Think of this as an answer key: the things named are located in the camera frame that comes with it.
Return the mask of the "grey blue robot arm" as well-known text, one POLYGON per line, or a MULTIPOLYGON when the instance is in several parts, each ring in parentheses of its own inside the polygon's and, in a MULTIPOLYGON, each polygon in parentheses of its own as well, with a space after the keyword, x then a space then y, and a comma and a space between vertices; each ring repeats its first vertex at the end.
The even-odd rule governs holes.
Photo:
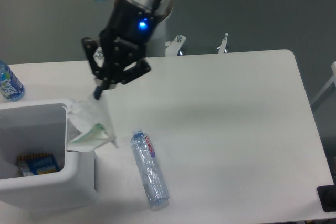
POLYGON ((97 81, 93 97, 118 83, 127 84, 150 72, 146 47, 172 0, 115 0, 106 27, 96 38, 81 40, 97 81))

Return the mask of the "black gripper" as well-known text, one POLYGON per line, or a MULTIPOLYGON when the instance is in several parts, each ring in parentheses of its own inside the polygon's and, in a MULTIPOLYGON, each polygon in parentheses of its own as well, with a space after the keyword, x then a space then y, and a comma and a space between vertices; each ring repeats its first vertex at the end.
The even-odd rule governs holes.
POLYGON ((93 92, 96 100, 113 85, 125 85, 151 71, 145 58, 146 46, 159 20, 159 15, 151 9, 145 10, 131 0, 115 0, 114 10, 100 38, 81 39, 92 74, 98 80, 93 92), (117 38, 126 42, 115 42, 117 38), (94 59, 100 46, 106 58, 102 67, 94 59))

